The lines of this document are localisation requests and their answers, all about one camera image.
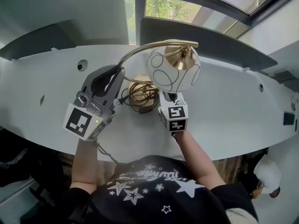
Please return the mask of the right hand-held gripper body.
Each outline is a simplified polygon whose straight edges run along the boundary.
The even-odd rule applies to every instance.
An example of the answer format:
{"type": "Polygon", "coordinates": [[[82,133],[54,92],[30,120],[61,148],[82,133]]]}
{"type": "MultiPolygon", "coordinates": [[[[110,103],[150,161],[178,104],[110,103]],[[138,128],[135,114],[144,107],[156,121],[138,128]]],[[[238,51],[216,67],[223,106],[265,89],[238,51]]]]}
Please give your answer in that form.
{"type": "Polygon", "coordinates": [[[160,120],[169,132],[181,132],[187,128],[188,105],[174,105],[158,108],[160,120]]]}

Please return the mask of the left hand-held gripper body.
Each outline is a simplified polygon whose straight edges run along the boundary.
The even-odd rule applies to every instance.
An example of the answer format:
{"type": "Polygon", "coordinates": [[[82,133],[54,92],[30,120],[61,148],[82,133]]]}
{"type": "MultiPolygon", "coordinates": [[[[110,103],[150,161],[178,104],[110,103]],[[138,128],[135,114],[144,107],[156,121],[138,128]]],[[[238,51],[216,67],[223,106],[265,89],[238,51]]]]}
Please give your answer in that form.
{"type": "Polygon", "coordinates": [[[90,97],[78,92],[68,105],[63,129],[84,141],[94,141],[115,116],[114,100],[90,97]]]}

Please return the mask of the brass lamp with globe shade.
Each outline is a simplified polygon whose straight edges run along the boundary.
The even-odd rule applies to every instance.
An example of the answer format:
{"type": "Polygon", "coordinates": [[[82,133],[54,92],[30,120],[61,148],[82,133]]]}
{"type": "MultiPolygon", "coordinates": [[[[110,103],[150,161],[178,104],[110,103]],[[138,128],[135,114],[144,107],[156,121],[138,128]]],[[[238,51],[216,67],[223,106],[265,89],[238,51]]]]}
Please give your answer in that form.
{"type": "Polygon", "coordinates": [[[177,94],[187,91],[196,84],[201,72],[201,63],[196,48],[198,42],[183,40],[166,40],[142,45],[124,55],[118,62],[123,64],[132,56],[149,50],[145,63],[146,81],[124,77],[125,80],[138,86],[135,91],[128,88],[128,95],[118,99],[118,104],[126,104],[136,111],[137,107],[157,99],[157,92],[177,94]]]}

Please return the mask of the person's left forearm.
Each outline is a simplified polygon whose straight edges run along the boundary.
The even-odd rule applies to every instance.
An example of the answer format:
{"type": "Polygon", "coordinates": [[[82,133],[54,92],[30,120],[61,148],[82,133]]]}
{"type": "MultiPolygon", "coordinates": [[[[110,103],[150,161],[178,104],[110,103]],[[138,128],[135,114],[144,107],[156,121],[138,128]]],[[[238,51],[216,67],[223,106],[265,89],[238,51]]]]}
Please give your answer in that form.
{"type": "Polygon", "coordinates": [[[71,186],[91,194],[97,189],[99,163],[97,147],[79,139],[72,165],[71,186]]]}

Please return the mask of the person's right forearm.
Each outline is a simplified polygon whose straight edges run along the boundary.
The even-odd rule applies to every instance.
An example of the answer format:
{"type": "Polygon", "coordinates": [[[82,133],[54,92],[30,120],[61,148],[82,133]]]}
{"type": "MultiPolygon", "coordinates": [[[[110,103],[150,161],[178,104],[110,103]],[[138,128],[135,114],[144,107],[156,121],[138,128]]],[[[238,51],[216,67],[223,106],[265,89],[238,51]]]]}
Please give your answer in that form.
{"type": "Polygon", "coordinates": [[[175,138],[198,184],[209,190],[225,185],[210,157],[188,131],[176,132],[175,138]]]}

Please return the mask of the white desk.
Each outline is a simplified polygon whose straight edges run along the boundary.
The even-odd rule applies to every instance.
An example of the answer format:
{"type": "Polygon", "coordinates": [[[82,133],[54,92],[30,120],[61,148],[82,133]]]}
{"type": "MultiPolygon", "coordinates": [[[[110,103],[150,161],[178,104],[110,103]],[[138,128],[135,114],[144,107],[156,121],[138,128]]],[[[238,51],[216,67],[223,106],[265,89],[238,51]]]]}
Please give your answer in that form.
{"type": "MultiPolygon", "coordinates": [[[[68,104],[85,78],[116,64],[133,45],[78,46],[18,60],[0,58],[0,126],[36,144],[74,154],[78,139],[63,129],[68,104]],[[80,60],[85,71],[78,71],[80,60]]],[[[183,93],[188,105],[187,129],[212,160],[250,153],[296,134],[284,126],[297,95],[257,72],[202,57],[197,83],[183,93]]],[[[158,112],[138,114],[116,105],[116,115],[98,136],[119,162],[150,154],[180,154],[158,112]]]]}

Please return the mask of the small dark grey desk divider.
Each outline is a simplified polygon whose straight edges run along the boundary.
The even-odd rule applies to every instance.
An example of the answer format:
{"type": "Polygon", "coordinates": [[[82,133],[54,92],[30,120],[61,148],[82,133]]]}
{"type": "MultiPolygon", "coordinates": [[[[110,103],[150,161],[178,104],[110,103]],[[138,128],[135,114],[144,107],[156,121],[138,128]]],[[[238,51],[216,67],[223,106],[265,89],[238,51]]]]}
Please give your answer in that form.
{"type": "Polygon", "coordinates": [[[85,45],[129,44],[128,38],[85,38],[74,20],[59,23],[29,32],[0,49],[0,57],[12,61],[23,57],[85,45]]]}

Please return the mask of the long dark grey desk divider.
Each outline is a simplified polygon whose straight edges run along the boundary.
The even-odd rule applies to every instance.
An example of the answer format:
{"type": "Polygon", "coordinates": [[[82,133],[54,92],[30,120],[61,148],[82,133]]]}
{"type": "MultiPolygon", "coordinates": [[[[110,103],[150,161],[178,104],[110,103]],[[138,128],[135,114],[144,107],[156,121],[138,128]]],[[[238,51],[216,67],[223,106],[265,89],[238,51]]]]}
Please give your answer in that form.
{"type": "Polygon", "coordinates": [[[179,21],[145,17],[140,23],[140,44],[169,39],[197,42],[199,56],[226,62],[251,71],[277,65],[263,52],[217,31],[179,21]]]}

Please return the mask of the person's black star shirt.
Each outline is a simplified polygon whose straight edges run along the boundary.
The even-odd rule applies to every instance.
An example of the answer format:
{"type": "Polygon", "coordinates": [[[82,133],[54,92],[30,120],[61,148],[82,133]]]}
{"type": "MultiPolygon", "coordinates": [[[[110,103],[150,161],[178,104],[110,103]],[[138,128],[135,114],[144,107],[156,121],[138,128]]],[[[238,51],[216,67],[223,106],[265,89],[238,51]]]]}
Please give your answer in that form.
{"type": "Polygon", "coordinates": [[[242,184],[208,189],[184,162],[157,155],[125,164],[93,193],[69,189],[61,208],[76,224],[258,224],[242,184]]]}

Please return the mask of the dark framed window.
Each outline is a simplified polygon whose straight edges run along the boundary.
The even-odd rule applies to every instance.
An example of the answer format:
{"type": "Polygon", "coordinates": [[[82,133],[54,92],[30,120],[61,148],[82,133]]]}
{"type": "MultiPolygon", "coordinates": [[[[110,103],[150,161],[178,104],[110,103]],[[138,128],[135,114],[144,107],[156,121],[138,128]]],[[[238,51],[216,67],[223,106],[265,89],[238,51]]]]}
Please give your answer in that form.
{"type": "Polygon", "coordinates": [[[145,17],[180,21],[240,38],[288,0],[125,0],[128,42],[140,40],[145,17]]]}

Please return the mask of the black keyboard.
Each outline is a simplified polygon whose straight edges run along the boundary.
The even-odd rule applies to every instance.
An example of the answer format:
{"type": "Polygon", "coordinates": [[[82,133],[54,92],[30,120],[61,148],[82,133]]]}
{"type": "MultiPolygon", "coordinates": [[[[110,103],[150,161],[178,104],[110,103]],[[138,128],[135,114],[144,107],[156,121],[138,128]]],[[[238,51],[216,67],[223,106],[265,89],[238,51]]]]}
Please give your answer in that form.
{"type": "Polygon", "coordinates": [[[295,122],[295,114],[290,112],[284,112],[284,119],[283,119],[283,125],[284,126],[291,126],[295,122]]]}

